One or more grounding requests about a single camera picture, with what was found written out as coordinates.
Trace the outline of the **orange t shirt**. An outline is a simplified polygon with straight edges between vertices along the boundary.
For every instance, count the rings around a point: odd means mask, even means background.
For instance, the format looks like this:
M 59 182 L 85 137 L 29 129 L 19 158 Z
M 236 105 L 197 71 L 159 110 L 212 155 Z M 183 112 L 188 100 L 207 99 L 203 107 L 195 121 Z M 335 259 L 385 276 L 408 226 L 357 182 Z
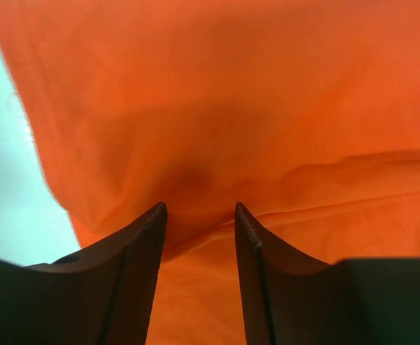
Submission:
M 420 257 L 420 1 L 0 1 L 82 247 L 168 208 L 149 344 L 243 344 L 234 207 L 315 258 Z

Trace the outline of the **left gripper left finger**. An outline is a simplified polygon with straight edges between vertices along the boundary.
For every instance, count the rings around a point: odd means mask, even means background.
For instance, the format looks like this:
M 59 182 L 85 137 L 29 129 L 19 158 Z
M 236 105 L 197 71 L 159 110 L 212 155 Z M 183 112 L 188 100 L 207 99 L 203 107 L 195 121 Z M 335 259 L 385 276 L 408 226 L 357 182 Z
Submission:
M 144 344 L 166 223 L 158 203 L 95 244 L 27 267 L 35 301 L 23 344 Z

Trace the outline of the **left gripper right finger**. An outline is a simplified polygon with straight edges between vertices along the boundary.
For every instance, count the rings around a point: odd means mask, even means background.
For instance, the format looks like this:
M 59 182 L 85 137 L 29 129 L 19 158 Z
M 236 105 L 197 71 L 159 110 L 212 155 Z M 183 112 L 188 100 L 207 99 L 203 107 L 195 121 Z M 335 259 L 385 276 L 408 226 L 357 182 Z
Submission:
M 333 296 L 339 265 L 315 259 L 267 230 L 241 202 L 234 240 L 248 344 L 338 344 Z

